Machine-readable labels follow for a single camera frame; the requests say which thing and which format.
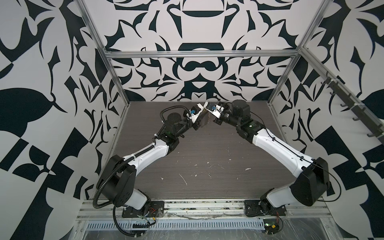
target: cable tie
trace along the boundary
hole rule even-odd
[[[135,154],[134,154],[134,153],[132,153],[131,155],[128,155],[127,157],[129,157],[129,158],[133,157],[133,160],[135,160],[135,159],[136,159],[136,156],[135,156]]]

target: metal rail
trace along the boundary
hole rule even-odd
[[[313,17],[311,23],[308,26],[307,31],[305,32],[303,38],[301,39],[299,45],[297,46],[297,50],[300,49],[303,46],[306,46],[307,43],[312,38],[315,30],[320,25],[321,21],[324,18],[324,14],[327,11],[329,5],[333,2],[333,0],[323,0],[320,4],[319,9],[317,10],[315,16]],[[287,67],[285,68],[282,76],[280,77],[279,81],[277,82],[276,87],[274,88],[271,96],[268,99],[268,103],[272,104],[273,101],[277,98],[279,95],[282,87],[284,86],[285,82],[288,79],[289,74],[292,72],[294,67],[296,66],[300,56],[296,55],[295,57],[291,58],[291,61],[288,63]]]
[[[97,32],[97,29],[96,29],[96,27],[95,27],[95,25],[91,19],[91,15],[87,9],[87,6],[86,6],[84,0],[75,0],[75,2],[77,3],[77,6],[78,6],[79,11],[81,13],[81,17],[83,18],[83,21],[89,30],[89,33],[92,37],[92,40],[94,41],[94,43],[97,47],[97,50],[100,53],[101,59],[103,60],[104,65],[107,68],[108,72],[111,74],[113,83],[115,84],[115,86],[116,86],[121,98],[123,99],[125,105],[128,106],[129,99],[128,99],[127,95],[125,94],[125,91],[121,85],[120,79],[115,72],[115,69],[113,68],[110,60],[105,55],[103,42],[100,39],[100,35]]]
[[[106,51],[107,58],[202,58],[295,56],[297,50]]]
[[[325,80],[332,90],[332,95],[337,95],[343,102],[342,107],[348,107],[357,118],[355,121],[361,121],[370,131],[368,137],[376,137],[384,145],[384,125],[383,122],[353,94],[347,86],[344,85],[321,61],[305,47],[299,49],[299,54],[313,67],[313,69]]]

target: white debris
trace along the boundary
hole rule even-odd
[[[183,176],[181,176],[181,174],[179,174],[180,177],[184,180],[185,184],[188,186],[187,182],[185,181],[185,179],[183,178]]]

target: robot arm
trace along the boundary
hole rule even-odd
[[[171,113],[167,120],[163,113],[175,108],[184,108],[184,118],[179,113]],[[209,114],[201,104],[187,109],[184,106],[173,106],[166,108],[160,113],[163,126],[158,134],[155,134],[153,143],[143,149],[124,157],[113,156],[103,170],[96,185],[97,192],[94,197],[93,206],[100,208],[97,204],[101,193],[116,207],[129,206],[138,210],[138,214],[144,215],[149,207],[149,198],[142,192],[134,189],[136,176],[151,163],[159,158],[170,154],[179,144],[179,137],[190,128],[197,130],[208,123]]]
[[[204,107],[216,117],[215,123],[221,125],[225,122],[236,127],[242,138],[265,150],[297,178],[294,183],[271,189],[262,196],[266,206],[262,212],[297,201],[312,206],[329,188],[327,162],[301,153],[272,134],[262,123],[253,120],[245,101],[235,100],[229,104],[205,102]]]

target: black and white patterned wall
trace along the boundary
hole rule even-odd
[[[295,49],[320,0],[86,0],[108,51]],[[267,100],[288,57],[115,59],[132,101]]]
[[[308,44],[312,51],[379,118],[384,119],[384,3],[335,0]],[[384,146],[301,58],[273,103],[291,145],[327,160],[341,183],[327,206],[345,239],[384,238]],[[339,194],[336,181],[324,195]]]
[[[68,239],[125,104],[73,0],[0,6],[1,239]]]
[[[131,101],[268,100],[289,57],[114,59]]]

